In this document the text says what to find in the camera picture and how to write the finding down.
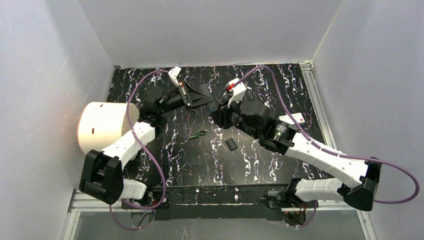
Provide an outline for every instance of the robotic arm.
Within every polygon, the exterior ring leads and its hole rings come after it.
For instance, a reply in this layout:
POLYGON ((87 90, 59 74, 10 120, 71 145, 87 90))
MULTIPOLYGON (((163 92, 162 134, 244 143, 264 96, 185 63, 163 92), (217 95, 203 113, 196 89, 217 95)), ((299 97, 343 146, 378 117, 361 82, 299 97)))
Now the robotic arm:
MULTIPOLYGON (((140 116, 134 125, 134 132, 144 144, 162 132, 167 121, 165 113, 181 107, 192 111, 206 106, 210 117, 220 128, 235 126, 258 139, 265 149, 300 159, 335 177, 320 180, 294 178, 287 189, 268 192, 266 201, 270 208, 290 206, 293 202, 301 204, 313 200, 335 200, 344 201, 359 210, 372 210, 381 164, 343 159, 313 147, 290 118, 281 116, 273 119, 269 107, 257 99, 242 101, 246 86, 243 83, 234 86, 238 78, 227 84, 230 97, 217 102, 206 85, 193 89, 186 82, 179 81, 180 70, 176 67, 169 72, 175 85, 170 92, 163 93, 159 86, 152 86, 145 91, 140 116)), ((299 123, 304 122, 300 113, 294 116, 299 123)), ((320 146, 336 152, 322 143, 320 146)), ((129 131, 101 151, 91 150, 85 158, 79 189, 107 204, 113 204, 118 199, 143 198, 146 185, 136 180, 123 179, 122 176, 124 166, 140 149, 133 133, 129 131)))

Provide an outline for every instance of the gray floor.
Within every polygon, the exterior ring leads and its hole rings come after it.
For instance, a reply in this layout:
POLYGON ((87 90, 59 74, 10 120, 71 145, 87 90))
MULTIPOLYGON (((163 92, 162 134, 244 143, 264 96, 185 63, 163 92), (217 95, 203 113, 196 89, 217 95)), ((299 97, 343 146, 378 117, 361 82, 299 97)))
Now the gray floor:
MULTIPOLYGON (((132 226, 129 212, 117 212, 118 220, 132 226)), ((82 212, 77 240, 364 240, 358 214, 354 210, 318 211, 306 227, 296 230, 265 219, 176 219, 154 221, 143 231, 128 231, 112 221, 109 212, 82 212)))

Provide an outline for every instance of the white wall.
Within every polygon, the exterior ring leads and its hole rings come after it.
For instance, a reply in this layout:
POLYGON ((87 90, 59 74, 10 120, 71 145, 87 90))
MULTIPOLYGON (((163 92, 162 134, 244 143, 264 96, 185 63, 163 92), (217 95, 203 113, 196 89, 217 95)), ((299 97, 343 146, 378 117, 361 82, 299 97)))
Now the white wall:
MULTIPOLYGON (((345 0, 313 62, 338 148, 396 162, 424 180, 424 2, 345 0)), ((413 192, 384 167, 377 198, 413 192)), ((375 204, 378 239, 423 239, 424 193, 400 205, 375 204)))
POLYGON ((60 239, 78 116, 106 100, 113 64, 78 0, 3 0, 0 66, 0 238, 60 239))
POLYGON ((311 59, 342 0, 79 0, 114 65, 311 59))

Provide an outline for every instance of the black marble table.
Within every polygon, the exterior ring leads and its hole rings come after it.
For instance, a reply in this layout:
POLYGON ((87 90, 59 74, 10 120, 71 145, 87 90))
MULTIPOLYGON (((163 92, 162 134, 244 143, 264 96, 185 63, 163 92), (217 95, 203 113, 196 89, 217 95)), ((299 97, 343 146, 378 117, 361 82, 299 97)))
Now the black marble table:
MULTIPOLYGON (((314 139, 324 142, 320 126, 309 98, 308 89, 298 64, 268 65, 274 72, 285 104, 292 113, 302 113, 305 130, 314 139)), ((182 67, 181 78, 192 87, 207 84, 219 100, 225 94, 225 84, 241 78, 254 65, 182 67)), ((115 70, 107 97, 108 102, 126 103, 136 83, 146 74, 159 68, 125 68, 115 70)), ((144 88, 159 85, 164 92, 172 85, 167 74, 156 74, 144 82, 132 102, 140 107, 144 88)), ((285 115, 270 73, 258 70, 247 82, 245 98, 257 98, 271 109, 274 118, 285 115)), ((257 140, 236 128, 223 130, 213 124, 205 108, 189 114, 180 108, 166 114, 167 126, 162 134, 147 145, 162 166, 167 186, 217 186, 245 184, 288 184, 292 178, 325 179, 329 174, 302 162, 270 152, 257 140), (198 130, 204 136, 190 140, 198 130), (233 138, 238 145, 229 151, 225 140, 233 138)), ((160 186, 161 178, 152 160, 140 151, 124 169, 124 177, 137 179, 148 186, 160 186)))

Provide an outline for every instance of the white cylinder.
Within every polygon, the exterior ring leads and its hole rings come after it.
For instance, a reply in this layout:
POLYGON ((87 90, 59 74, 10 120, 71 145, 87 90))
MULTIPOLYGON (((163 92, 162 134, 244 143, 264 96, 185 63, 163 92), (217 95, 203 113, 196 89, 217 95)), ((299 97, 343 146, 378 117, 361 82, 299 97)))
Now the white cylinder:
MULTIPOLYGON (((130 130, 126 111, 126 103, 94 101, 85 106, 76 129, 77 141, 84 154, 106 148, 130 130)), ((136 105, 131 103, 129 118, 132 124, 139 115, 136 105)))

